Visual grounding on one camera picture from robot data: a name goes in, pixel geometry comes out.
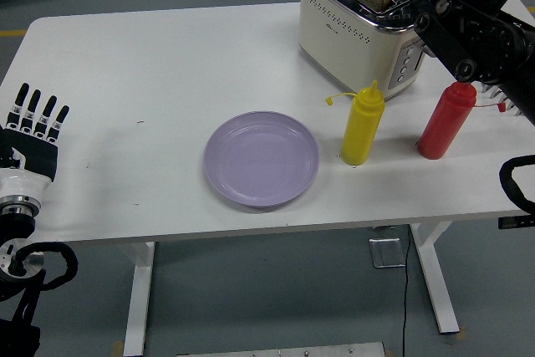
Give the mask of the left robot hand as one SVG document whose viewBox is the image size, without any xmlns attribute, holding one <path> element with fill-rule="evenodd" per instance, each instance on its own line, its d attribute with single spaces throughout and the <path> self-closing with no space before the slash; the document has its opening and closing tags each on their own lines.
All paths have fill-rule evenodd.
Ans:
<svg viewBox="0 0 535 357">
<path fill-rule="evenodd" d="M 20 196 L 40 201 L 54 181 L 59 154 L 56 142 L 69 107 L 58 109 L 53 95 L 38 110 L 40 99 L 40 90 L 22 84 L 1 127 L 2 198 Z"/>
</svg>

